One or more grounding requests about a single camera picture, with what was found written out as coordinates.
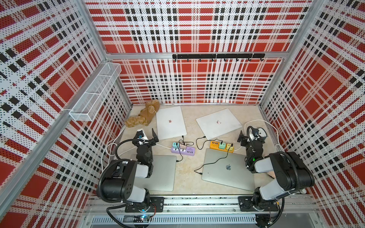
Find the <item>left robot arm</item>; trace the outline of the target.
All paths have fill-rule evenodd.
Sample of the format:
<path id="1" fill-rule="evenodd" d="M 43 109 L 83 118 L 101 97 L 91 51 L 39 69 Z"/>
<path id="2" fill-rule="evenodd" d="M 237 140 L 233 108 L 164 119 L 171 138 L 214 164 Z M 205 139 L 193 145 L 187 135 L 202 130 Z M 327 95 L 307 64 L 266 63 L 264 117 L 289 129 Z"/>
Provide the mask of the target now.
<path id="1" fill-rule="evenodd" d="M 134 182 L 135 179 L 151 177 L 154 168 L 152 147 L 159 139 L 154 130 L 152 139 L 148 139 L 144 130 L 139 129 L 134 138 L 117 144 L 116 150 L 127 142 L 137 148 L 136 159 L 122 159 L 116 154 L 116 159 L 101 174 L 97 196 L 108 203 L 123 202 L 148 208 L 151 204 L 149 190 L 135 186 Z"/>

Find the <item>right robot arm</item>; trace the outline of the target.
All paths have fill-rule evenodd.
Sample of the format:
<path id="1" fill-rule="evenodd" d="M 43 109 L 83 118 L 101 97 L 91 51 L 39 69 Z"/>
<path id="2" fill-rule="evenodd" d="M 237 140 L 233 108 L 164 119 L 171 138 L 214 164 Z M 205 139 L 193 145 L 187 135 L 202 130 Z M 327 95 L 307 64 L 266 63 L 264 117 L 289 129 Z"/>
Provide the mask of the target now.
<path id="1" fill-rule="evenodd" d="M 263 144 L 266 137 L 263 128 L 249 126 L 245 134 L 240 132 L 237 140 L 246 148 L 245 166 L 248 171 L 275 174 L 273 181 L 254 190 L 252 206 L 256 208 L 276 202 L 315 184 L 314 175 L 295 152 L 279 151 L 264 157 Z"/>

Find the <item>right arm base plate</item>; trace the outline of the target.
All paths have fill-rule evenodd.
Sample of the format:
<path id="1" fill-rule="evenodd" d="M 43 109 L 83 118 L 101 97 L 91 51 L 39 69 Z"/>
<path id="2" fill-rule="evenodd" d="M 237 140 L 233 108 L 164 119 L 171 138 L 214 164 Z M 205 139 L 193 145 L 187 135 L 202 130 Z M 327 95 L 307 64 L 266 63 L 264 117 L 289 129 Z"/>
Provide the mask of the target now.
<path id="1" fill-rule="evenodd" d="M 256 211 L 256 212 L 278 212 L 279 206 L 275 200 L 253 200 L 253 196 L 239 196 L 238 204 L 241 212 Z"/>

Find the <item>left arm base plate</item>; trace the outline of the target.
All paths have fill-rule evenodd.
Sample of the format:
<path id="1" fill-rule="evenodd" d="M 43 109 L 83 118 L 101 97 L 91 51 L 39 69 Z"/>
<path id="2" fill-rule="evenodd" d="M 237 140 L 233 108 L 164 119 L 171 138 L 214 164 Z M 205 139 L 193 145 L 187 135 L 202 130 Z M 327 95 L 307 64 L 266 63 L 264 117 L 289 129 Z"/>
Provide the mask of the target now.
<path id="1" fill-rule="evenodd" d="M 137 212 L 162 212 L 164 207 L 164 197 L 151 197 L 149 203 L 133 203 L 128 204 L 125 208 L 126 213 L 137 213 Z"/>

